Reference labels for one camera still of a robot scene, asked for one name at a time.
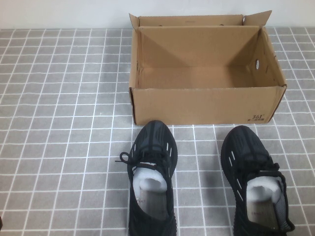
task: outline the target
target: black sneaker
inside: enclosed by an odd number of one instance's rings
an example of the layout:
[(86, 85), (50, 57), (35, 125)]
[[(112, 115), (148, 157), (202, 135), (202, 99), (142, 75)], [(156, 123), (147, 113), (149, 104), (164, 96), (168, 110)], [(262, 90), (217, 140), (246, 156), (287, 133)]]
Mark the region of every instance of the black sneaker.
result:
[(130, 180), (130, 236), (176, 235), (172, 176), (177, 158), (174, 137), (158, 120), (144, 126), (130, 153), (120, 154)]
[(235, 236), (285, 236), (294, 230), (285, 178), (251, 129), (238, 126), (228, 133), (221, 164), (236, 200)]

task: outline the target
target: shoelace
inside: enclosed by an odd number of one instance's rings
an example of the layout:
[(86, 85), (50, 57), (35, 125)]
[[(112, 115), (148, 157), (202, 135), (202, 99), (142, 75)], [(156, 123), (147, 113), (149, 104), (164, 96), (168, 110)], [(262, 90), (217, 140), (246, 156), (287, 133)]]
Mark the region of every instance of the shoelace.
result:
[[(120, 161), (116, 162), (123, 162), (131, 167), (136, 168), (148, 168), (151, 170), (156, 170), (158, 166), (165, 166), (166, 160), (168, 157), (168, 153), (163, 151), (163, 147), (161, 146), (153, 146), (162, 149), (161, 151), (158, 150), (144, 150), (147, 149), (148, 146), (142, 147), (137, 153), (132, 152), (130, 155), (127, 152), (122, 152), (119, 155)], [(139, 158), (133, 158), (133, 155), (138, 155)]]
[(241, 156), (240, 159), (244, 159), (244, 161), (237, 162), (237, 165), (235, 165), (235, 168), (238, 172), (241, 173), (258, 173), (259, 171), (278, 171), (279, 170), (279, 164), (273, 163), (272, 159), (269, 155), (266, 155), (265, 153), (257, 153), (262, 156), (266, 156), (267, 160), (261, 161), (261, 160), (246, 160), (246, 156)]

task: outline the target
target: box flap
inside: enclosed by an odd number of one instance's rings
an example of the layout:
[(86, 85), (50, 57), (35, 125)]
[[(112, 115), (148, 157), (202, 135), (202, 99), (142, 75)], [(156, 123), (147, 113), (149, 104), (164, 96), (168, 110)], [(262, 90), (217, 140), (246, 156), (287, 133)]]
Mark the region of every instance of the box flap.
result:
[(140, 26), (139, 17), (131, 15), (130, 13), (129, 13), (129, 17), (130, 17), (130, 21), (131, 21), (132, 27), (136, 30)]
[(264, 26), (266, 25), (272, 11), (265, 11), (244, 17), (244, 26)]
[(241, 26), (243, 15), (140, 16), (140, 26)]

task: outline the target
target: black shoelace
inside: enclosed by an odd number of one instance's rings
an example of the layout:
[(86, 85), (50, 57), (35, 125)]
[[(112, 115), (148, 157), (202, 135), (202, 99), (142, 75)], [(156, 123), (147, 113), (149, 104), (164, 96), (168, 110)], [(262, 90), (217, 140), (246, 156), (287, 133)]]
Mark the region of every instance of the black shoelace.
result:
[(120, 161), (131, 167), (136, 168), (148, 168), (151, 170), (156, 170), (158, 166), (166, 166), (168, 153), (163, 150), (161, 146), (153, 146), (161, 148), (161, 151), (158, 150), (145, 150), (148, 149), (148, 146), (142, 147), (137, 152), (133, 152), (131, 154), (127, 152), (122, 152), (119, 155)]

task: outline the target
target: white grout line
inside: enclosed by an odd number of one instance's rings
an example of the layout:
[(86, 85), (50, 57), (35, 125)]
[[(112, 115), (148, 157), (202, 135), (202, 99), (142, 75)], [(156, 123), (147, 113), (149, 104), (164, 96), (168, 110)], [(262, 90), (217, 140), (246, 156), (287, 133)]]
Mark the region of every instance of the white grout line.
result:
[[(15, 69), (16, 65), (14, 66), (14, 68), (13, 68), (13, 70), (12, 70), (12, 74), (10, 75), (10, 79), (8, 80), (8, 83), (7, 83), (7, 85), (5, 86), (4, 92), (6, 91), (7, 86), (8, 86), (8, 84), (10, 83), (10, 80), (11, 80), (11, 78), (12, 78), (12, 75), (13, 75), (13, 72), (14, 72), (14, 69)], [(15, 108), (15, 111), (14, 111), (14, 115), (13, 115), (13, 116), (15, 116), (17, 110), (18, 110), (18, 105), (17, 105), (16, 108)], [(10, 130), (11, 126), (12, 126), (12, 123), (13, 123), (13, 118), (12, 118), (11, 121), (10, 121), (9, 129), (8, 129), (8, 131), (6, 132), (6, 135), (5, 135), (5, 138), (4, 138), (4, 141), (3, 141), (4, 143), (5, 143), (6, 140), (7, 140), (7, 137), (8, 137), (8, 134), (9, 134), (9, 130)], [(0, 155), (2, 154), (3, 147), (4, 147), (4, 145), (2, 145), (2, 147), (0, 148)], [(17, 164), (17, 166), (16, 166), (15, 174), (17, 174), (17, 172), (18, 172), (19, 165), (20, 165), (21, 159), (22, 159), (22, 154), (23, 154), (23, 150), (21, 151), (21, 154), (20, 154), (20, 157), (19, 157), (19, 161), (18, 161), (18, 164)], [(15, 180), (15, 175), (14, 175), (14, 177), (13, 177), (13, 179), (12, 179), (12, 182), (11, 182), (10, 192), (12, 191), (14, 180)], [(4, 204), (3, 213), (2, 213), (2, 217), (3, 217), (3, 218), (4, 218), (5, 210), (6, 210), (8, 201), (9, 201), (10, 192), (9, 192), (9, 194), (8, 194), (8, 196), (7, 196), (7, 198), (6, 198), (5, 204)]]
[[(120, 47), (119, 47), (119, 54), (121, 52), (121, 45), (122, 45), (122, 38), (120, 39)], [(116, 82), (118, 81), (118, 72), (119, 72), (119, 62), (120, 62), (120, 55), (118, 57), (118, 67), (117, 67), (117, 77), (116, 77)], [(116, 83), (116, 88), (115, 88), (115, 98), (114, 98), (114, 107), (113, 107), (113, 119), (112, 119), (112, 127), (111, 127), (111, 132), (110, 132), (110, 143), (109, 143), (109, 157), (108, 157), (108, 162), (107, 162), (107, 175), (106, 175), (106, 182), (105, 182), (105, 192), (104, 192), (104, 202), (103, 202), (103, 211), (102, 211), (102, 219), (101, 219), (101, 226), (103, 226), (104, 222), (104, 209), (105, 209), (105, 202), (106, 202), (106, 193), (107, 193), (107, 184), (108, 184), (108, 172), (109, 172), (109, 164), (110, 164), (110, 155), (111, 155), (111, 146), (112, 146), (112, 138), (113, 138), (113, 126), (114, 126), (114, 116), (115, 116), (115, 106), (116, 106), (116, 97), (117, 97), (117, 83)]]
[[(172, 125), (172, 135), (174, 137), (174, 126)], [(177, 184), (177, 168), (175, 168), (175, 192), (176, 192), (176, 203), (177, 203), (177, 206), (179, 206), (179, 198), (178, 198), (178, 184)], [(179, 215), (179, 208), (177, 208), (177, 231), (178, 231), (178, 236), (181, 236), (181, 230), (180, 230), (180, 227), (181, 227), (181, 222), (180, 222), (180, 219), (179, 219), (180, 215)]]
[(198, 182), (199, 182), (199, 193), (200, 193), (201, 210), (202, 210), (202, 221), (203, 221), (203, 227), (204, 227), (205, 235), (207, 235), (206, 220), (205, 220), (205, 211), (204, 211), (204, 207), (203, 207), (203, 198), (202, 198), (202, 191), (201, 191), (200, 171), (199, 171), (198, 153), (197, 153), (197, 145), (196, 145), (196, 136), (195, 136), (195, 128), (194, 128), (194, 125), (192, 125), (192, 131), (193, 131), (193, 139), (194, 139), (194, 147), (195, 147), (195, 156), (196, 156), (196, 163), (197, 163)]
[[(90, 30), (90, 36), (89, 36), (89, 43), (88, 43), (88, 49), (87, 49), (87, 54), (85, 55), (85, 59), (84, 59), (84, 66), (83, 66), (83, 70), (84, 71), (84, 68), (85, 68), (85, 65), (86, 65), (86, 60), (87, 60), (87, 56), (88, 56), (88, 50), (89, 50), (89, 45), (90, 45), (90, 41), (91, 41), (91, 33), (92, 33), (92, 30)], [(82, 85), (82, 79), (83, 79), (83, 74), (81, 76), (81, 80), (80, 80), (80, 86), (79, 86), (79, 91), (80, 91), (80, 88), (81, 88), (81, 85)], [(95, 98), (95, 105), (94, 105), (94, 110), (93, 110), (93, 115), (95, 114), (95, 109), (96, 109), (96, 98)], [(89, 156), (89, 150), (90, 150), (90, 145), (91, 145), (91, 137), (92, 137), (92, 127), (91, 127), (91, 131), (90, 131), (90, 137), (89, 137), (89, 144), (88, 144), (88, 150), (87, 150), (87, 156), (86, 156), (86, 160), (85, 160), (85, 165), (84, 165), (84, 173), (83, 173), (83, 178), (82, 178), (82, 183), (81, 183), (81, 192), (80, 192), (80, 197), (79, 197), (79, 204), (78, 204), (78, 210), (77, 210), (77, 215), (76, 215), (76, 219), (75, 219), (75, 224), (74, 224), (74, 236), (76, 236), (76, 233), (77, 233), (77, 227), (78, 227), (78, 219), (79, 219), (79, 213), (80, 213), (80, 204), (81, 204), (81, 199), (82, 199), (82, 190), (83, 190), (83, 185), (84, 185), (84, 179), (85, 179), (85, 171), (87, 169), (87, 163), (88, 163), (88, 156)]]
[[(39, 48), (38, 48), (38, 50), (37, 50), (36, 57), (34, 57), (34, 61), (33, 61), (32, 67), (31, 67), (31, 69), (30, 69), (30, 73), (29, 73), (29, 75), (28, 75), (28, 79), (29, 79), (29, 77), (30, 77), (30, 74), (31, 74), (32, 68), (33, 68), (33, 66), (34, 66), (35, 60), (36, 60), (36, 58), (37, 58), (37, 56), (38, 56), (38, 51), (39, 51)], [(44, 89), (44, 84), (43, 84), (43, 86), (42, 86), (42, 88), (41, 88), (40, 94), (42, 94), (43, 89)], [(31, 128), (32, 123), (33, 123), (33, 121), (34, 121), (34, 116), (35, 116), (36, 110), (37, 110), (37, 108), (38, 108), (39, 98), (40, 98), (40, 96), (37, 98), (36, 107), (35, 107), (35, 110), (34, 110), (34, 113), (33, 113), (33, 117), (31, 118), (31, 122), (30, 122), (30, 128)], [(24, 149), (25, 149), (25, 146), (26, 146), (26, 143), (27, 143), (27, 139), (28, 139), (28, 137), (29, 137), (29, 134), (30, 134), (30, 130), (27, 132), (27, 135), (26, 135), (26, 138), (25, 138), (25, 142), (24, 142), (24, 145), (23, 145), (23, 149), (22, 149), (22, 151), (21, 151), (21, 157), (22, 157), (22, 155), (23, 155), (23, 152), (24, 152)], [(41, 168), (41, 165), (42, 165), (42, 161), (43, 161), (43, 158), (41, 158), (40, 164), (39, 164), (39, 167), (38, 167), (38, 171), (37, 171), (37, 175), (36, 175), (36, 180), (35, 180), (34, 187), (33, 187), (33, 193), (31, 194), (31, 199), (30, 199), (30, 203), (29, 203), (29, 207), (28, 207), (28, 211), (27, 211), (27, 215), (26, 215), (26, 219), (25, 219), (25, 223), (24, 223), (24, 227), (23, 227), (24, 230), (26, 229), (26, 225), (27, 225), (27, 221), (28, 221), (28, 216), (29, 216), (29, 213), (30, 213), (30, 209), (31, 209), (31, 205), (32, 205), (32, 200), (33, 200), (33, 196), (34, 196), (34, 190), (35, 190), (35, 188), (36, 188), (37, 181), (38, 181), (38, 178), (39, 178), (39, 173), (40, 173), (40, 168)]]
[[(217, 139), (217, 134), (216, 134), (216, 129), (213, 125), (213, 131), (214, 131), (214, 136), (215, 136), (215, 139)], [(217, 148), (217, 158), (219, 159), (219, 168), (220, 168), (220, 175), (221, 175), (221, 180), (222, 180), (222, 185), (223, 185), (223, 192), (224, 192), (224, 200), (225, 200), (225, 204), (226, 204), (226, 212), (227, 212), (227, 218), (228, 218), (228, 223), (229, 223), (229, 226), (230, 226), (230, 233), (231, 235), (233, 235), (233, 225), (232, 225), (232, 222), (231, 222), (231, 219), (230, 219), (230, 212), (229, 212), (229, 209), (228, 209), (228, 202), (227, 202), (227, 196), (226, 196), (226, 190), (225, 190), (225, 184), (224, 184), (224, 178), (223, 178), (223, 169), (222, 169), (222, 165), (221, 165), (221, 155), (220, 155), (220, 152), (219, 152), (219, 145), (218, 145), (218, 142), (216, 141), (216, 148)]]
[[(300, 207), (300, 204), (289, 204), (289, 207)], [(315, 204), (303, 204), (303, 206), (305, 207), (314, 207)], [(192, 205), (192, 206), (175, 206), (174, 208), (176, 210), (178, 210), (179, 208), (232, 208), (232, 207), (236, 207), (236, 205), (213, 205), (213, 206), (198, 206), (198, 205)], [(102, 210), (102, 207), (90, 207), (90, 208), (60, 208), (60, 209), (55, 209), (55, 211), (78, 211), (78, 210)], [(106, 207), (105, 209), (124, 209), (127, 210), (128, 207)], [(49, 209), (49, 208), (45, 208), (45, 209), (31, 209), (30, 211), (35, 212), (35, 211), (52, 211), (53, 209)], [(21, 212), (25, 212), (28, 211), (27, 209), (9, 209), (7, 211), (10, 212), (17, 212), (17, 211), (21, 211)]]
[[(70, 59), (71, 50), (72, 50), (72, 47), (70, 48), (67, 61), (69, 61), (69, 59)], [(58, 103), (59, 98), (60, 98), (60, 95), (61, 95), (61, 89), (62, 89), (62, 86), (60, 86), (60, 93), (59, 93), (58, 98), (57, 98), (57, 103)], [(55, 117), (55, 114), (56, 114), (56, 110), (57, 110), (57, 106), (55, 107), (55, 110), (54, 110), (53, 120), (54, 120), (54, 117)], [(52, 129), (53, 120), (51, 121), (50, 130)], [(45, 154), (46, 147), (47, 147), (47, 144), (46, 144), (45, 147), (44, 147), (43, 156), (44, 156), (44, 154)], [(67, 147), (66, 147), (66, 150), (64, 151), (63, 165), (62, 165), (62, 168), (61, 168), (61, 173), (63, 172), (63, 168), (64, 168), (65, 157), (66, 157), (66, 153), (67, 153)], [(56, 202), (57, 202), (58, 192), (59, 192), (59, 188), (60, 188), (61, 178), (62, 178), (62, 174), (60, 175), (59, 181), (58, 181), (57, 192), (56, 192), (56, 195), (55, 195), (54, 205), (53, 205), (53, 212), (52, 212), (52, 215), (51, 215), (51, 218), (50, 218), (50, 223), (49, 223), (48, 236), (50, 235), (50, 230), (51, 230), (52, 224), (53, 224), (54, 209), (56, 208)]]
[[(38, 160), (39, 158), (35, 159), (24, 159), (23, 160)], [(86, 159), (85, 157), (80, 157), (80, 158), (77, 158), (77, 157), (74, 157), (72, 159)], [(313, 170), (313, 168), (309, 168), (309, 169), (292, 169), (292, 171), (311, 171)], [(178, 173), (197, 173), (198, 170), (185, 170), (185, 171), (177, 171)], [(212, 172), (218, 172), (218, 173), (221, 173), (222, 170), (199, 170), (199, 172), (204, 172), (204, 173), (212, 173)], [(126, 174), (126, 171), (116, 171), (116, 172), (73, 172), (73, 173), (62, 173), (62, 172), (58, 172), (58, 173), (40, 173), (39, 175), (40, 176), (59, 176), (59, 175), (83, 175), (83, 174), (88, 174), (88, 175), (95, 175), (95, 174)], [(35, 173), (27, 173), (27, 174), (0, 174), (0, 176), (36, 176), (37, 174)]]
[[(288, 104), (288, 107), (289, 107), (291, 116), (292, 116), (292, 118), (293, 118), (294, 124), (296, 125), (296, 122), (295, 122), (295, 119), (294, 119), (294, 116), (293, 116), (293, 114), (292, 114), (292, 110), (291, 110), (289, 104)], [(299, 134), (299, 136), (300, 136), (300, 138), (301, 138), (301, 134), (300, 134), (299, 129), (298, 129), (297, 126), (296, 126), (296, 129), (297, 129), (298, 134)], [(277, 127), (276, 127), (276, 130), (277, 130), (277, 133), (278, 133), (278, 136), (279, 136), (279, 139), (280, 139), (280, 134), (279, 134), (279, 131), (278, 131), (278, 128), (277, 128)], [(283, 145), (282, 145), (282, 141), (281, 141), (281, 140), (280, 140), (280, 143), (281, 143), (281, 146), (282, 146), (282, 148), (283, 148), (284, 156), (285, 156), (287, 165), (288, 165), (288, 167), (289, 167), (289, 171), (290, 171), (290, 174), (291, 174), (291, 177), (292, 177), (293, 184), (294, 184), (294, 186), (296, 186), (295, 180), (294, 180), (294, 178), (293, 178), (292, 171), (291, 171), (291, 169), (290, 169), (290, 164), (289, 164), (289, 161), (288, 161), (288, 159), (287, 159), (287, 156), (286, 156), (286, 153), (285, 153), (285, 149), (284, 149), (284, 147), (283, 147)], [(303, 148), (304, 148), (304, 151), (305, 151), (305, 153), (306, 153), (306, 155), (307, 155), (307, 158), (308, 158), (308, 160), (309, 160), (309, 162), (310, 162), (310, 159), (309, 159), (309, 157), (308, 157), (308, 153), (307, 153), (307, 151), (306, 151), (304, 142), (303, 142), (302, 140), (301, 140), (301, 143), (302, 143), (302, 145), (303, 145)], [(306, 217), (304, 208), (302, 207), (302, 201), (301, 201), (301, 198), (300, 198), (300, 195), (299, 195), (299, 192), (298, 192), (297, 188), (295, 188), (295, 191), (296, 191), (297, 197), (298, 197), (298, 199), (299, 199), (299, 203), (300, 203), (300, 205), (301, 205), (301, 209), (302, 209), (302, 212), (303, 212), (303, 215), (304, 215), (304, 218), (305, 218), (305, 222), (306, 222), (306, 224), (308, 225), (307, 227), (308, 227), (309, 233), (310, 233), (310, 235), (312, 235), (310, 226), (309, 226), (309, 224), (308, 224), (308, 219), (307, 219), (307, 217)]]
[[(130, 149), (133, 145), (133, 119), (131, 124), (131, 142), (130, 142)], [(127, 200), (127, 221), (126, 221), (126, 236), (129, 235), (129, 212), (130, 212), (130, 188), (128, 189), (128, 200)]]

